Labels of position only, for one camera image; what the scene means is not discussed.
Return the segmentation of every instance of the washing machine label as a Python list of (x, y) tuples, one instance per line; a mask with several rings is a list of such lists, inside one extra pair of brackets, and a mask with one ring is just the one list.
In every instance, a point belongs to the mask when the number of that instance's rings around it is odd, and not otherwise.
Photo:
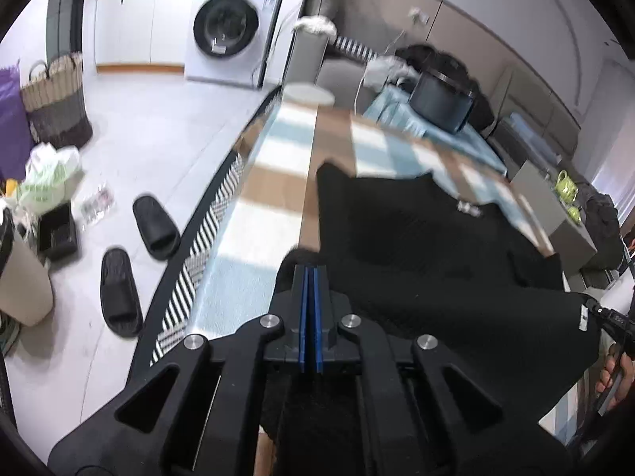
[(265, 0), (262, 4), (262, 10), (272, 10), (275, 6), (275, 0)]

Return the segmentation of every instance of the purple cloth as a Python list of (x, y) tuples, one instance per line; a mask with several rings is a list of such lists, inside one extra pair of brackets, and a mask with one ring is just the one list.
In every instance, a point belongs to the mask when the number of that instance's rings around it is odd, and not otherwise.
[(33, 148), (18, 66), (0, 68), (0, 176), (21, 181)]

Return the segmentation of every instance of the cabinet door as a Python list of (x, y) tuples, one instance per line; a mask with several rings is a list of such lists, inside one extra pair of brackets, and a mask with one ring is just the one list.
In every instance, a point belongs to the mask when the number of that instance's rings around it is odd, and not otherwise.
[(97, 65), (121, 62), (119, 41), (121, 0), (97, 0), (94, 21), (94, 61)]
[(154, 0), (123, 0), (119, 33), (121, 62), (150, 63)]
[(184, 65), (192, 0), (155, 0), (150, 62)]

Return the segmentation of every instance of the black slipper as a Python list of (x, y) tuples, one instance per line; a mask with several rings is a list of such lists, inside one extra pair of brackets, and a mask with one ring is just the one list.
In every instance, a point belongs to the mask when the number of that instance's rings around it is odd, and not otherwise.
[(157, 199), (152, 195), (137, 197), (132, 211), (148, 253), (158, 261), (172, 257), (179, 248), (181, 235)]
[(125, 338), (139, 334), (144, 325), (139, 295), (128, 252), (109, 249), (102, 259), (102, 313), (112, 332)]

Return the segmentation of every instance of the silver bolt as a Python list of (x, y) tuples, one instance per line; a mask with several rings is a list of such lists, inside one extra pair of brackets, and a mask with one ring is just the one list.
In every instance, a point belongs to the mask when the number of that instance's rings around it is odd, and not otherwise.
[(439, 341), (431, 334), (422, 334), (417, 338), (417, 345), (424, 351), (430, 351), (439, 345)]
[(185, 348), (190, 349), (190, 351), (196, 351), (203, 343), (205, 343), (205, 339), (200, 334), (191, 334), (186, 336), (185, 340), (183, 340), (183, 345), (185, 345)]
[(280, 318), (277, 315), (263, 315), (260, 318), (260, 325), (267, 329), (271, 329), (271, 327), (275, 327), (278, 324), (280, 324)]
[(342, 326), (347, 329), (354, 329), (361, 324), (361, 318), (357, 315), (346, 315), (342, 317)]

